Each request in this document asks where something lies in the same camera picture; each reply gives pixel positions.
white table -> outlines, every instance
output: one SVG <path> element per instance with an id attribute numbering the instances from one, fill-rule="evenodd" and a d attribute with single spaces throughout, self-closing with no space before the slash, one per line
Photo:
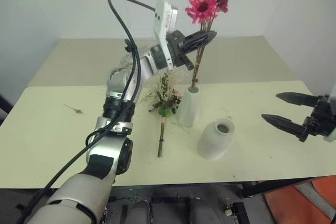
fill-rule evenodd
<path id="1" fill-rule="evenodd" d="M 279 114 L 301 123 L 311 108 L 295 106 L 276 93 L 309 93 L 301 81 L 204 84 L 201 119 L 192 128 L 167 121 L 163 158 L 157 158 L 160 116 L 144 104 L 136 107 L 132 163 L 116 186 L 240 182 L 336 174 L 336 145 L 322 137 L 301 143 L 266 123 L 262 113 Z M 84 147 L 101 113 L 105 87 L 29 87 L 0 127 L 0 188 L 41 188 Z M 72 109 L 81 109 L 76 114 Z M 230 117 L 235 141 L 218 161 L 199 156 L 197 141 L 204 127 Z M 55 183 L 85 167 L 80 158 Z"/>

white vase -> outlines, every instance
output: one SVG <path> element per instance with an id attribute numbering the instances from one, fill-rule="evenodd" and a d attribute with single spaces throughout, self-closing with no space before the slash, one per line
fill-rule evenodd
<path id="1" fill-rule="evenodd" d="M 176 115 L 179 124 L 192 127 L 200 119 L 201 94 L 199 89 L 189 87 L 185 90 L 178 107 Z"/>
<path id="2" fill-rule="evenodd" d="M 233 143 L 235 126 L 229 119 L 218 119 L 204 129 L 197 149 L 202 157 L 209 160 L 221 158 Z"/>

dried flower stem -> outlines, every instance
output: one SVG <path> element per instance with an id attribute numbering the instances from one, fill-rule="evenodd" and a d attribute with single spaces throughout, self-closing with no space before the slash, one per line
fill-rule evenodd
<path id="1" fill-rule="evenodd" d="M 158 157 L 162 157 L 162 148 L 163 148 L 163 133 L 164 133 L 164 127 L 166 124 L 166 117 L 162 116 L 161 119 L 161 131 L 160 131 L 160 140 L 159 140 L 159 150 L 158 150 Z"/>
<path id="2" fill-rule="evenodd" d="M 210 31 L 213 21 L 214 21 L 214 18 L 212 18 L 210 22 L 203 21 L 201 23 L 200 31 Z M 196 64 L 195 64 L 196 66 L 194 68 L 193 79 L 192 79 L 192 84 L 191 84 L 192 89 L 196 88 L 196 83 L 198 82 L 197 74 L 198 74 L 198 70 L 200 69 L 204 49 L 205 49 L 205 46 L 197 49 Z"/>

orange floor mat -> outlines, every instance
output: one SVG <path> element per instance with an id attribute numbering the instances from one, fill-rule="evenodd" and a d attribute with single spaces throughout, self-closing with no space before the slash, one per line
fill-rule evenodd
<path id="1" fill-rule="evenodd" d="M 336 208 L 336 176 L 316 179 L 313 184 L 319 194 Z"/>
<path id="2" fill-rule="evenodd" d="M 332 189 L 336 191 L 330 181 L 318 183 L 317 187 L 323 188 L 326 194 Z M 277 224 L 329 224 L 331 221 L 295 187 L 267 193 L 265 199 Z"/>

small bouquet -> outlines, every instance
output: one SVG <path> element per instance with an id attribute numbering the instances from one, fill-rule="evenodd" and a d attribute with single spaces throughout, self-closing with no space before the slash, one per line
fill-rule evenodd
<path id="1" fill-rule="evenodd" d="M 201 27 L 200 31 L 210 31 L 214 18 L 218 13 L 228 12 L 228 0 L 189 0 L 191 7 L 187 7 L 185 11 L 188 16 L 193 19 L 193 24 L 198 22 Z M 204 47 L 197 50 L 195 69 L 193 72 L 192 88 L 196 87 L 198 82 L 197 74 L 200 68 Z"/>
<path id="2" fill-rule="evenodd" d="M 175 72 L 164 72 L 159 74 L 159 79 L 150 86 L 146 92 L 146 100 L 153 106 L 149 112 L 158 109 L 161 119 L 161 133 L 159 140 L 158 157 L 162 157 L 163 133 L 165 128 L 165 119 L 172 113 L 175 114 L 178 104 L 181 101 L 181 95 L 174 89 L 176 78 Z"/>

